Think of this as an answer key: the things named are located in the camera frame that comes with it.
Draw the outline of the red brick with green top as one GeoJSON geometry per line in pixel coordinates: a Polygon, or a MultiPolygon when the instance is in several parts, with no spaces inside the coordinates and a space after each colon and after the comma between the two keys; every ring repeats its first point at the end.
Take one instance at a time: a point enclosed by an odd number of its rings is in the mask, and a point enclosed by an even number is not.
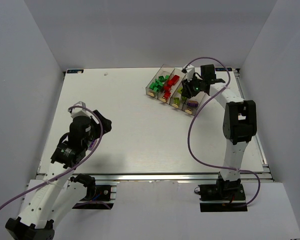
{"type": "Polygon", "coordinates": [[[171,93],[169,91],[166,91],[163,95],[163,99],[168,100],[170,96],[171,96],[171,93]]]}

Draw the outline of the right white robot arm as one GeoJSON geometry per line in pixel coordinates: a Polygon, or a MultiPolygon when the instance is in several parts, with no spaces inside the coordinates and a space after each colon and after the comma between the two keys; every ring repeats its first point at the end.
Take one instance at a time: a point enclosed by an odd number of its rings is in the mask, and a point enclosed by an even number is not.
{"type": "Polygon", "coordinates": [[[200,70],[201,74],[198,74],[192,65],[182,69],[186,79],[181,82],[181,96],[190,99],[204,92],[223,107],[222,131],[226,151],[219,175],[225,182],[238,181],[244,152],[257,133],[256,103],[243,99],[228,88],[228,82],[216,77],[213,64],[202,65],[200,70]]]}

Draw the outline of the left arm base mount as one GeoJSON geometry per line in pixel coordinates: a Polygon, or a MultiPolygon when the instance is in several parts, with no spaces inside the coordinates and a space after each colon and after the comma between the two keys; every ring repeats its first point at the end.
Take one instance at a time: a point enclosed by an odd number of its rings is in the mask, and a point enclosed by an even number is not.
{"type": "Polygon", "coordinates": [[[96,179],[87,174],[79,174],[70,178],[71,183],[80,183],[86,189],[86,195],[76,203],[72,208],[79,210],[111,210],[114,203],[110,201],[114,200],[111,197],[112,191],[111,185],[96,184],[96,179]]]}

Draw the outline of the lilac purple brick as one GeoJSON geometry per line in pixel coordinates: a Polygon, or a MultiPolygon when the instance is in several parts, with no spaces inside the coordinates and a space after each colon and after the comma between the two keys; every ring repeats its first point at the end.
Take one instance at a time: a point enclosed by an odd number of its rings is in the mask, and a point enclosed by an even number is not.
{"type": "Polygon", "coordinates": [[[186,103],[187,106],[189,107],[192,107],[192,108],[197,108],[199,103],[195,100],[189,100],[187,103],[186,103]]]}

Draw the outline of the lime small brick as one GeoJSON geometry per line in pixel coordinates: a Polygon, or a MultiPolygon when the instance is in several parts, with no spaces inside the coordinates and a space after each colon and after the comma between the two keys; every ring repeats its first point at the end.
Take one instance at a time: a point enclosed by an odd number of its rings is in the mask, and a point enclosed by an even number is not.
{"type": "Polygon", "coordinates": [[[175,97],[173,99],[174,104],[179,105],[180,104],[180,99],[178,97],[175,97]]]}

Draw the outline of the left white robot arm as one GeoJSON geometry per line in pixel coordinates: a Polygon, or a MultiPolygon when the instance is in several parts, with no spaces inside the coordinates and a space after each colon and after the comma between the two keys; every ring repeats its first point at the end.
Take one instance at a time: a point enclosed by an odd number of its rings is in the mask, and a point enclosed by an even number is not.
{"type": "Polygon", "coordinates": [[[59,139],[42,183],[17,218],[9,218],[5,224],[14,240],[53,239],[55,227],[77,202],[92,199],[97,192],[94,177],[72,175],[96,150],[90,146],[97,146],[111,131],[112,122],[84,106],[72,106],[68,111],[72,117],[69,131],[59,139]]]}

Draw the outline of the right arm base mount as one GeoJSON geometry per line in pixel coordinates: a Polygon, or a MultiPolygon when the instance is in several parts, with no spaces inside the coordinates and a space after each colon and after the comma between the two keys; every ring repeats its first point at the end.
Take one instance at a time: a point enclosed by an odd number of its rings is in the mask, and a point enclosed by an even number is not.
{"type": "Polygon", "coordinates": [[[193,190],[200,200],[202,213],[247,212],[246,195],[241,180],[223,180],[214,184],[201,184],[193,190]]]}

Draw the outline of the green 2x2 brick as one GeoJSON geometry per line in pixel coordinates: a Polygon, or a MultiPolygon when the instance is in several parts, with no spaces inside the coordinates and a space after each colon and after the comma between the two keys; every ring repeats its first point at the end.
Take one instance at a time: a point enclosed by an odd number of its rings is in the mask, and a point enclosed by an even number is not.
{"type": "Polygon", "coordinates": [[[154,90],[155,92],[159,92],[159,91],[161,90],[161,88],[162,88],[162,86],[158,85],[158,86],[155,86],[155,87],[153,88],[153,90],[154,90]]]}

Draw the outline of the green long brick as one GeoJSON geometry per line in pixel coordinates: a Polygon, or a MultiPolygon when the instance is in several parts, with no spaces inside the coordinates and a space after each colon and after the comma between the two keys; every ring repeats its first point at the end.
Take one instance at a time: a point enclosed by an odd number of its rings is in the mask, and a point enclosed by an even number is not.
{"type": "Polygon", "coordinates": [[[159,76],[158,78],[155,79],[155,82],[158,85],[163,85],[165,81],[166,81],[166,79],[163,76],[159,76]]]}

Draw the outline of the red small brick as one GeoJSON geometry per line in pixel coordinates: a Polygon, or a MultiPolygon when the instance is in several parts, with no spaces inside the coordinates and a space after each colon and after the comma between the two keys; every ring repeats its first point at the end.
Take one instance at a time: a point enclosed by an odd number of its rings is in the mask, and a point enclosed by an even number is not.
{"type": "Polygon", "coordinates": [[[164,89],[165,92],[170,92],[172,87],[168,87],[168,85],[166,85],[166,86],[164,86],[163,89],[164,89]]]}

